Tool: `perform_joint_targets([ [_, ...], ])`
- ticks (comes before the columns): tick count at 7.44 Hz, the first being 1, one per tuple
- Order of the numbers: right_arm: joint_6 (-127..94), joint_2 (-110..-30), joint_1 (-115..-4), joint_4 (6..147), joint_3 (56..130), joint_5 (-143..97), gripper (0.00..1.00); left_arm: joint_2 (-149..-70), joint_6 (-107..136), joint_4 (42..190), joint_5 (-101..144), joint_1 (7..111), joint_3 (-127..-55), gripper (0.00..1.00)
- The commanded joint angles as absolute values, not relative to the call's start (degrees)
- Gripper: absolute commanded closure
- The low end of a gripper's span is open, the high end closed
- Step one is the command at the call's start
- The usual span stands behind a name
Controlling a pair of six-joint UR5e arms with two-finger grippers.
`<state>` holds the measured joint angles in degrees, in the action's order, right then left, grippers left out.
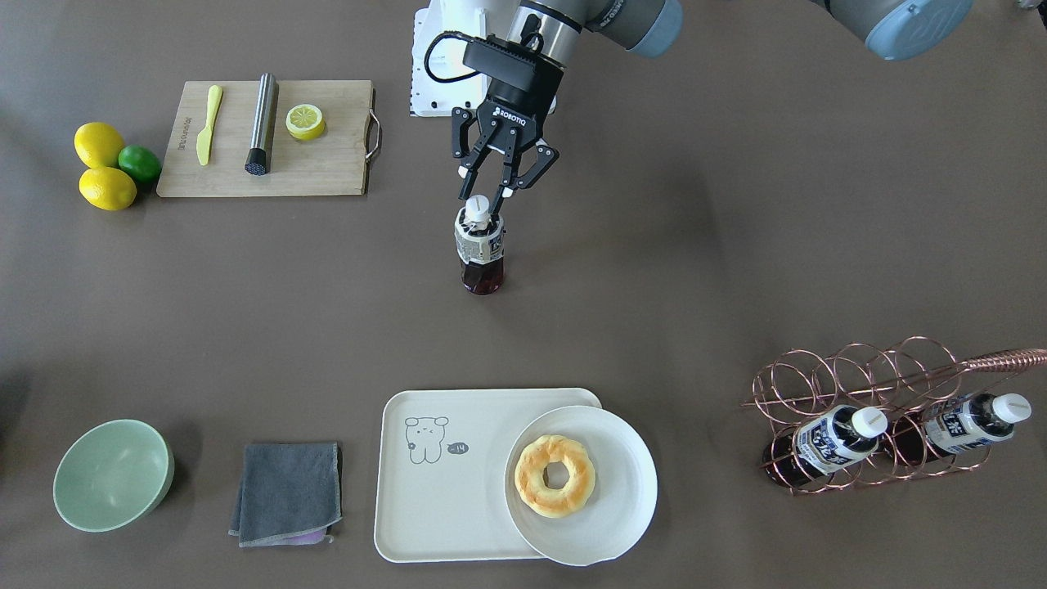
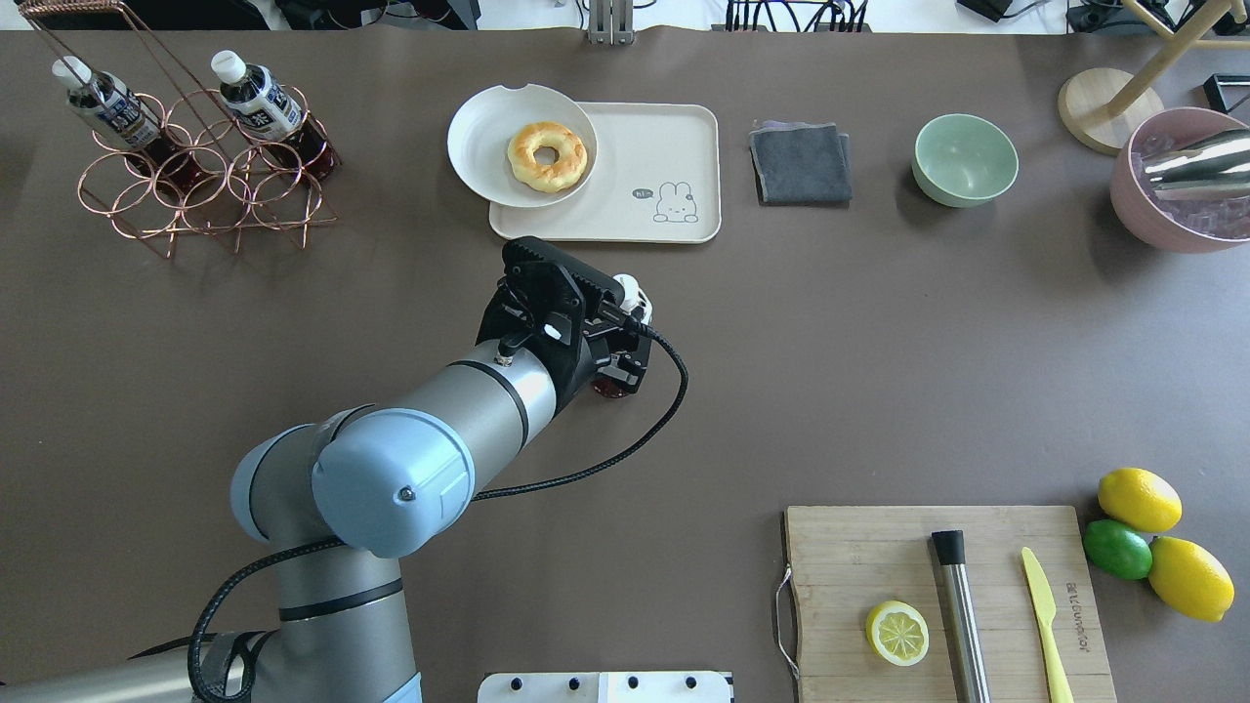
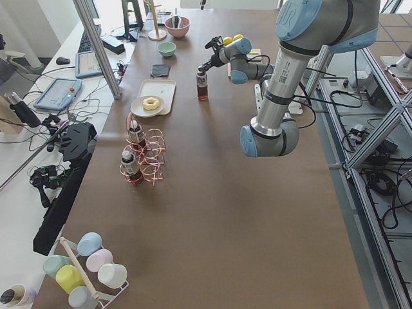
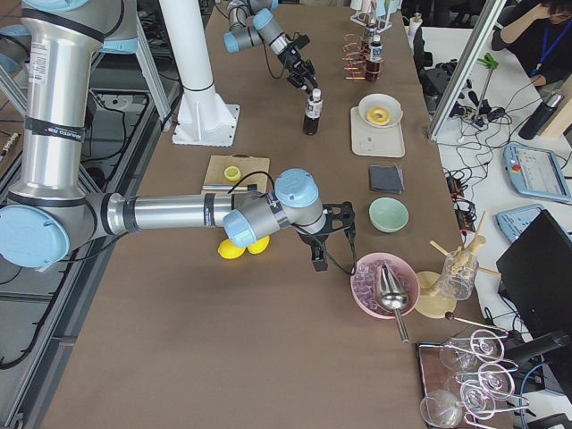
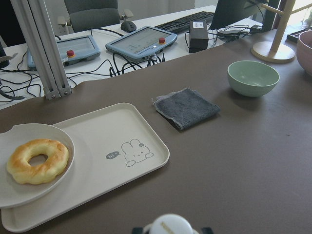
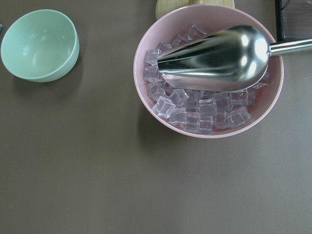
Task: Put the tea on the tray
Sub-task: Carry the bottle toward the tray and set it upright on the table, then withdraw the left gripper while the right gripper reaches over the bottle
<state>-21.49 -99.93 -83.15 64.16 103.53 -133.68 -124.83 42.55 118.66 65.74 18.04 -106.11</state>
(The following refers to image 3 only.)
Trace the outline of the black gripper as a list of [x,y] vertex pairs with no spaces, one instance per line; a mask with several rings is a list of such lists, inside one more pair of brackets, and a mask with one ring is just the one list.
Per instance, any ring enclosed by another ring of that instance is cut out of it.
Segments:
[[223,38],[222,36],[213,37],[206,45],[205,49],[211,48],[213,50],[213,54],[211,58],[200,65],[198,67],[198,71],[200,72],[207,72],[212,67],[220,67],[229,62],[229,59],[226,56],[226,49],[223,45]]

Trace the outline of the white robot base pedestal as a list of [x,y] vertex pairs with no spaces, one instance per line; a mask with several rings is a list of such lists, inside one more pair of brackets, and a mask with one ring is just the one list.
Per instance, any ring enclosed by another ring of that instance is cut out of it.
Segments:
[[287,102],[289,102],[288,112],[290,114],[301,115],[303,113],[303,108],[302,108],[302,104],[300,103],[300,101],[292,102],[292,98],[279,97],[271,93],[269,90],[267,90],[265,87],[261,86],[260,84],[254,85],[254,93],[255,93],[257,111],[260,111],[264,99],[267,98],[268,100],[271,100],[273,102],[275,100],[279,100],[281,105],[282,104],[285,105]]

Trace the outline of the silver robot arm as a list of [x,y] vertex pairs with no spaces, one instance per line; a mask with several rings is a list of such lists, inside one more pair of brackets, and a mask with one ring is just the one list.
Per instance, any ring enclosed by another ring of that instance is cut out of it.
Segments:
[[246,156],[283,156],[295,149],[299,128],[288,106],[309,60],[322,46],[331,53],[344,53],[372,45],[379,10],[379,1],[288,1],[276,21],[281,54],[275,65],[252,64],[247,58],[252,45],[246,37],[228,44],[215,37],[207,43],[214,53],[198,68],[200,74],[230,64],[232,83],[262,83],[261,107],[240,132]]

